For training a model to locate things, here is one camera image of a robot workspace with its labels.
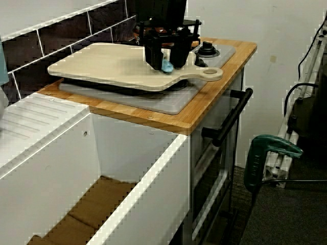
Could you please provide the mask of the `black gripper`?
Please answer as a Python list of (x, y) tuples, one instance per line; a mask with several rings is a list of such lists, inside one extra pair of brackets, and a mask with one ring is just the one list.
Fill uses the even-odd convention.
[(146, 62), (153, 69), (162, 67), (164, 54), (161, 48), (170, 48), (170, 63), (175, 68), (182, 68), (192, 44), (200, 41), (200, 26), (201, 21), (198, 19), (177, 22), (156, 17), (137, 18), (137, 44), (145, 47)]

